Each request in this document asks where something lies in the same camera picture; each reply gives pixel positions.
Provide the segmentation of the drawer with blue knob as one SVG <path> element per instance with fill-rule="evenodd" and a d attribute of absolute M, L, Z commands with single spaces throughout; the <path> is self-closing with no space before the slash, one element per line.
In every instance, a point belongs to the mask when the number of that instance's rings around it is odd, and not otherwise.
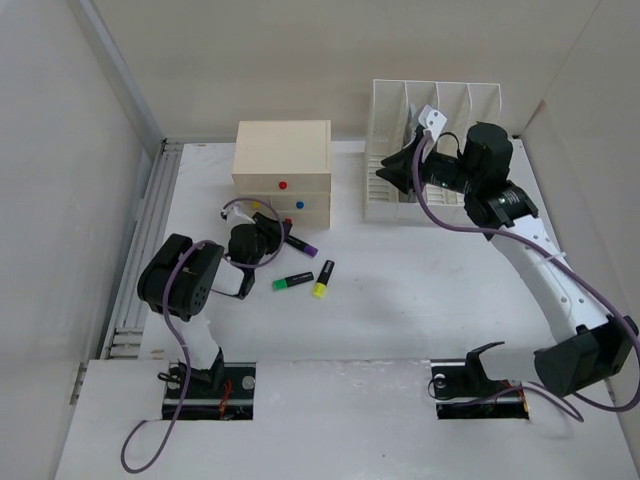
<path fill-rule="evenodd" d="M 329 211 L 331 195 L 326 193 L 290 193 L 269 196 L 271 206 L 279 212 Z"/>

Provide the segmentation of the purple cap black marker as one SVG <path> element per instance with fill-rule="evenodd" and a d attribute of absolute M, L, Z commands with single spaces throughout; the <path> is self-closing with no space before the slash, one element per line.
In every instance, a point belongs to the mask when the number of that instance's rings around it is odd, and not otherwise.
<path fill-rule="evenodd" d="M 292 248 L 296 249 L 297 251 L 305 254 L 310 258 L 315 258 L 316 255 L 318 254 L 317 248 L 292 235 L 288 235 L 285 242 L 287 245 L 291 246 Z"/>

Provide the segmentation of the drawer with yellow knob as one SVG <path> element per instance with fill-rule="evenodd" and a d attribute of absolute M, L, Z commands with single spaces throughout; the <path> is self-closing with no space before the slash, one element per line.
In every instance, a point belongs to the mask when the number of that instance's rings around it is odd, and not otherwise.
<path fill-rule="evenodd" d="M 249 208 L 267 214 L 272 210 L 271 198 L 269 195 L 249 193 L 246 195 Z"/>

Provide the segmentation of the grey black booklet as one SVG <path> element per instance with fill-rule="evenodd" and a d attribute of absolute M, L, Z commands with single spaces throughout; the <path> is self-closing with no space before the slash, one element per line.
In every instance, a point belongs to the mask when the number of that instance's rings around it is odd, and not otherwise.
<path fill-rule="evenodd" d="M 421 123 L 421 115 L 424 107 L 418 107 L 411 103 L 407 112 L 406 124 L 403 133 L 403 146 L 410 146 L 423 133 L 424 126 Z"/>

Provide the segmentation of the green cap black marker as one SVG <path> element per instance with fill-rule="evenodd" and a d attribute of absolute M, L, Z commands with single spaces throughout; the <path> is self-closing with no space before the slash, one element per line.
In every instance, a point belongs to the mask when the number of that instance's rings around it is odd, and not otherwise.
<path fill-rule="evenodd" d="M 313 280 L 314 275 L 312 272 L 298 273 L 282 279 L 274 280 L 272 282 L 272 288 L 274 291 L 281 291 L 304 283 L 312 282 Z"/>

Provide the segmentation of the yellow cap black marker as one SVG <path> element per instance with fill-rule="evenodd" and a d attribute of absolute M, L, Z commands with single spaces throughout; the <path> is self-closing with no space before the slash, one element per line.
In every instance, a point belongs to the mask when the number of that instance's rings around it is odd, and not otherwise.
<path fill-rule="evenodd" d="M 314 298 L 322 299 L 325 296 L 334 266 L 335 262 L 333 260 L 325 261 L 312 290 L 312 296 Z"/>

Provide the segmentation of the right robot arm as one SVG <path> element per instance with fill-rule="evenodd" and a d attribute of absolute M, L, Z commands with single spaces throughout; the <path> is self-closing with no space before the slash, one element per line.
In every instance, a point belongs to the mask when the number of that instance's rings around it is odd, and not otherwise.
<path fill-rule="evenodd" d="M 453 156 L 439 152 L 446 120 L 416 121 L 407 143 L 384 158 L 377 177 L 426 202 L 422 189 L 434 185 L 460 193 L 472 224 L 511 263 L 529 289 L 554 340 L 526 355 L 525 370 L 557 396 L 580 390 L 620 372 L 638 351 L 638 330 L 570 268 L 546 232 L 529 195 L 509 178 L 513 145 L 507 132 L 479 122 Z"/>

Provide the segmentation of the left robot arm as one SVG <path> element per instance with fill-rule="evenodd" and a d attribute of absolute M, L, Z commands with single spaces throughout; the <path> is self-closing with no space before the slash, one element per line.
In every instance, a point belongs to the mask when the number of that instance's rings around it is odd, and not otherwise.
<path fill-rule="evenodd" d="M 224 382 L 224 354 L 202 315 L 211 293 L 244 299 L 255 284 L 255 271 L 263 259 L 272 260 L 292 228 L 260 212 L 251 217 L 237 209 L 221 214 L 231 227 L 227 246 L 195 243 L 172 234 L 144 269 L 137 295 L 150 310 L 165 317 L 179 335 L 182 359 L 178 381 L 189 374 L 189 384 L 201 396 L 217 394 Z"/>

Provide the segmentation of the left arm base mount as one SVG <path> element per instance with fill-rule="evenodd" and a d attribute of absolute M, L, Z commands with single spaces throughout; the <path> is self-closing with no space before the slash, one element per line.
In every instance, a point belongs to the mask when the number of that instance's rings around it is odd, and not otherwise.
<path fill-rule="evenodd" d="M 173 363 L 157 379 L 165 384 L 161 413 L 163 420 L 174 416 L 182 391 L 185 367 Z M 178 420 L 250 421 L 254 414 L 255 363 L 227 363 L 221 384 L 211 384 L 192 375 Z"/>

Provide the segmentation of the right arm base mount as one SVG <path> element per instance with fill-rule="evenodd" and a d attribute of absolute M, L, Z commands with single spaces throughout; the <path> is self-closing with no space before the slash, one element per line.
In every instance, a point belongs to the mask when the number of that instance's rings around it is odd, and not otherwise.
<path fill-rule="evenodd" d="M 485 351 L 502 345 L 491 342 L 463 358 L 430 361 L 428 394 L 435 400 L 439 420 L 528 420 L 526 397 L 516 383 L 490 379 L 481 363 Z"/>

